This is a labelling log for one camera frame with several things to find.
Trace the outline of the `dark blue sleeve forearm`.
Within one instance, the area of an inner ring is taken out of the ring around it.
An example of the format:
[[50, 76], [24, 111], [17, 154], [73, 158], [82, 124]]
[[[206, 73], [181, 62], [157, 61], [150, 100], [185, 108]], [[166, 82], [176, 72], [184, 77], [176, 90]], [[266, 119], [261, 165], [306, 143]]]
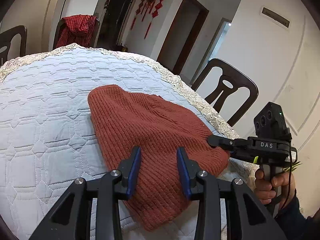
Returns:
[[300, 213], [299, 200], [295, 195], [275, 218], [287, 239], [320, 239], [319, 210], [313, 217], [305, 218]]

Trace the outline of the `person's right hand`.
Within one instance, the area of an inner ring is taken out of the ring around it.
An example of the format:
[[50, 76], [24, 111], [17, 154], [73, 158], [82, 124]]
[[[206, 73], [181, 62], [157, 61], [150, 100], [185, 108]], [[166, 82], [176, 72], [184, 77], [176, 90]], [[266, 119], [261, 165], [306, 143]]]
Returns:
[[281, 201], [279, 207], [286, 207], [296, 195], [295, 179], [289, 172], [283, 172], [272, 178], [271, 181], [265, 179], [262, 169], [255, 172], [255, 189], [254, 193], [260, 202], [264, 205], [270, 204], [277, 194], [273, 190], [281, 187]]

